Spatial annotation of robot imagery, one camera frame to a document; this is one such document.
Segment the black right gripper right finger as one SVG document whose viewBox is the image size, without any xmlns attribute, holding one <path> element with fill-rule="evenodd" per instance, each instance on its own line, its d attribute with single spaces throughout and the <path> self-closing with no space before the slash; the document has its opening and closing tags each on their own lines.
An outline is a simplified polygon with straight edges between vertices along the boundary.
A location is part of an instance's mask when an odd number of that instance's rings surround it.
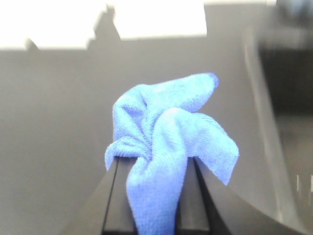
<svg viewBox="0 0 313 235">
<path fill-rule="evenodd" d="M 198 158 L 189 158 L 176 215 L 178 235 L 301 235 L 225 186 Z"/>
</svg>

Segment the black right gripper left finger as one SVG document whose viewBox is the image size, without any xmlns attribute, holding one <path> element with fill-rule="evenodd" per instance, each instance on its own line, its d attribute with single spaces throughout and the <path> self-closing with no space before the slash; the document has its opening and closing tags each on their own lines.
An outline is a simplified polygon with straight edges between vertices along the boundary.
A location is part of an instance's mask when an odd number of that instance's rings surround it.
<svg viewBox="0 0 313 235">
<path fill-rule="evenodd" d="M 115 158 L 110 169 L 61 235 L 135 235 L 126 179 L 135 158 Z"/>
</svg>

